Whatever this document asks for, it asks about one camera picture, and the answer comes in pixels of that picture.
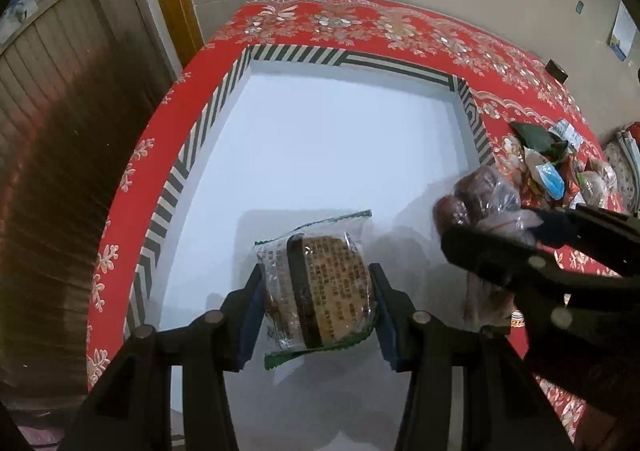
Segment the clear bag of red dates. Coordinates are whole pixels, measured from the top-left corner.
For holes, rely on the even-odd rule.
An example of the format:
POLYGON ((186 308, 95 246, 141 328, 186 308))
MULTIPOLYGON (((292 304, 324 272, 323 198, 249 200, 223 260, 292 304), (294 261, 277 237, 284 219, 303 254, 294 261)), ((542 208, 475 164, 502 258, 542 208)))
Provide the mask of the clear bag of red dates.
MULTIPOLYGON (((500 172, 482 166, 458 180, 433 207, 438 234, 454 226, 479 229, 527 246, 536 245, 533 229, 542 225, 535 211, 521 208, 520 192, 500 172)), ((499 325, 515 311, 513 294, 469 273, 463 319, 471 327, 499 325)))

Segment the white strawberry snack packet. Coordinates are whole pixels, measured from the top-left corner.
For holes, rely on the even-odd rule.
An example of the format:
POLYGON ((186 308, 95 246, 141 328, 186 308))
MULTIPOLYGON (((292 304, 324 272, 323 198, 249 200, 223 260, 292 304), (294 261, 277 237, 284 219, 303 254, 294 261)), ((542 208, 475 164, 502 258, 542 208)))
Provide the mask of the white strawberry snack packet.
POLYGON ((520 140, 512 134, 502 140, 502 154, 499 162, 503 176, 508 178, 518 189, 521 202, 524 205, 534 206, 544 197, 541 187, 530 175, 525 163, 525 151, 520 140))

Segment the dark green snack packet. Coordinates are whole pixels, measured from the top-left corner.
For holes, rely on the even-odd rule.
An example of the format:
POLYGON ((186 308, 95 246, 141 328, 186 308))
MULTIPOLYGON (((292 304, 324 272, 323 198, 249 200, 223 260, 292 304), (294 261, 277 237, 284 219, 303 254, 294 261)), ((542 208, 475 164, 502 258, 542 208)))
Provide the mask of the dark green snack packet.
POLYGON ((511 122, 512 131, 526 146, 544 156, 560 156, 568 147, 565 140, 560 140, 544 127, 528 122, 511 122))

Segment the round cake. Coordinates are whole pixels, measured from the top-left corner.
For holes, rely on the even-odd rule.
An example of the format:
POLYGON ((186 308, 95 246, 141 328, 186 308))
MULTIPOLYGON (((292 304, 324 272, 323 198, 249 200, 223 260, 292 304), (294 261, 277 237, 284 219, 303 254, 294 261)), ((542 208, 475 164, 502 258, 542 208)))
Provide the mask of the round cake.
POLYGON ((371 217, 369 209, 352 212, 254 244, 272 346, 267 370, 370 336, 376 299, 361 239, 371 217))

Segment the clear bag of brown snacks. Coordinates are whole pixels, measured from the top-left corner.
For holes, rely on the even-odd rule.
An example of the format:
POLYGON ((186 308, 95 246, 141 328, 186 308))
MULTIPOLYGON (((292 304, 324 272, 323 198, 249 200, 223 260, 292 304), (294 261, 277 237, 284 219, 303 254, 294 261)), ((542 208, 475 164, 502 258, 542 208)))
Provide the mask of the clear bag of brown snacks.
POLYGON ((610 191, 600 174, 591 170, 580 172, 577 175, 577 182, 587 205, 599 208, 608 206, 610 191))

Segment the blue white snack packet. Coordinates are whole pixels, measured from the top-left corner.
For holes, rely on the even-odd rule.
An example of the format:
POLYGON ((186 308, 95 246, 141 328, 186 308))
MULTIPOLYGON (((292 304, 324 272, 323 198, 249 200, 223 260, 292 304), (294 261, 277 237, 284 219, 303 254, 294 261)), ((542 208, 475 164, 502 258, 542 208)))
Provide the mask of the blue white snack packet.
POLYGON ((530 172, 552 200, 561 200, 565 193, 564 180, 551 163, 534 165, 530 172))

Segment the red foil snack packet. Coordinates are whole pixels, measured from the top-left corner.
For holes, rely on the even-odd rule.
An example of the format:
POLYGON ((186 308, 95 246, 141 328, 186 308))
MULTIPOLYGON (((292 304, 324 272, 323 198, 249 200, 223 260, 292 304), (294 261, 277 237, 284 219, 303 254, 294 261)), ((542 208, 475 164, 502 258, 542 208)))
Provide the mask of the red foil snack packet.
POLYGON ((564 182, 562 205, 564 207, 574 208, 577 203, 584 201, 578 182, 578 174, 582 171, 580 169, 579 159, 576 155, 568 154, 556 165, 556 170, 564 182))

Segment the small white snack packet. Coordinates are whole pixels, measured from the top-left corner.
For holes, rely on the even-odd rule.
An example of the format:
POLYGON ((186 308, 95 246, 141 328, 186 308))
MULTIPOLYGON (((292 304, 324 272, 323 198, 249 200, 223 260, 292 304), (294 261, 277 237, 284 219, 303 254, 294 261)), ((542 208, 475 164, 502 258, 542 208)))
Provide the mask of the small white snack packet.
POLYGON ((551 125, 548 131, 560 140, 566 141, 574 153, 577 153, 584 143, 582 135, 565 118, 562 118, 555 124, 551 125))

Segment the red floral tablecloth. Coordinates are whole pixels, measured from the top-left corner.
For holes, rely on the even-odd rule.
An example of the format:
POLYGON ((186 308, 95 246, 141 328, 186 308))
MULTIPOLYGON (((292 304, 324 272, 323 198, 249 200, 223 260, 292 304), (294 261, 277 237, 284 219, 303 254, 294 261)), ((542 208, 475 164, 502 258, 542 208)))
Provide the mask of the red floral tablecloth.
POLYGON ((588 170, 590 157, 605 160, 573 97, 544 62, 491 34, 378 0, 250 0, 168 90, 122 174, 94 270, 90 384, 143 321, 183 183, 254 61, 385 70, 449 90, 462 101, 480 163, 498 171, 503 138, 516 137, 511 122, 549 129, 565 118, 584 138, 577 153, 570 149, 580 169, 588 170))

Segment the small black box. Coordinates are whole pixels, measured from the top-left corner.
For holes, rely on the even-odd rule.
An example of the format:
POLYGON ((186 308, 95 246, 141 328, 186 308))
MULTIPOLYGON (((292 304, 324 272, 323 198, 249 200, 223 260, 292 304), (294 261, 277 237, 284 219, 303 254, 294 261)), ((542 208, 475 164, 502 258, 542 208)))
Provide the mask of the small black box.
POLYGON ((564 70, 564 68, 562 66, 559 66, 559 64, 556 63, 555 61, 549 60, 547 62, 547 64, 546 64, 546 66, 544 67, 544 69, 559 84, 564 85, 565 81, 567 81, 568 74, 567 74, 566 70, 564 70))

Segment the wooden slatted door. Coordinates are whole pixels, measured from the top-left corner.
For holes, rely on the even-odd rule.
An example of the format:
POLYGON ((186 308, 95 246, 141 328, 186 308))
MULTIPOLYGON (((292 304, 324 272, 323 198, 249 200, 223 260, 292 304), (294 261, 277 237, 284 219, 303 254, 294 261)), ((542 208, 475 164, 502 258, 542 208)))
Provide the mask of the wooden slatted door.
POLYGON ((101 234, 169 85, 99 0, 58 0, 1 57, 1 399, 77 405, 101 234))

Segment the blue picture on door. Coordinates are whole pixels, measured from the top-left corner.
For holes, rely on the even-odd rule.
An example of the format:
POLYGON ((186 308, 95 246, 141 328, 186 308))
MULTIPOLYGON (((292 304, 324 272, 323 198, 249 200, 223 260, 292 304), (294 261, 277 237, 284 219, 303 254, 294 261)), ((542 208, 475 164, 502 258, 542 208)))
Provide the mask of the blue picture on door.
POLYGON ((0 18, 0 44, 5 44, 37 10, 36 0, 11 0, 0 18))

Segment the blue white wall paper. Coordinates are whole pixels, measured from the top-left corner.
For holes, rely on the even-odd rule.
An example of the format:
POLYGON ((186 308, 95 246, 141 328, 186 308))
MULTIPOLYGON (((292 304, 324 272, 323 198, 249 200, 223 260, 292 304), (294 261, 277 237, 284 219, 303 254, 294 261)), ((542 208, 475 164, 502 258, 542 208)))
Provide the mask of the blue white wall paper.
POLYGON ((630 53, 637 26, 623 1, 620 1, 611 30, 608 46, 614 51, 617 59, 625 61, 630 53))

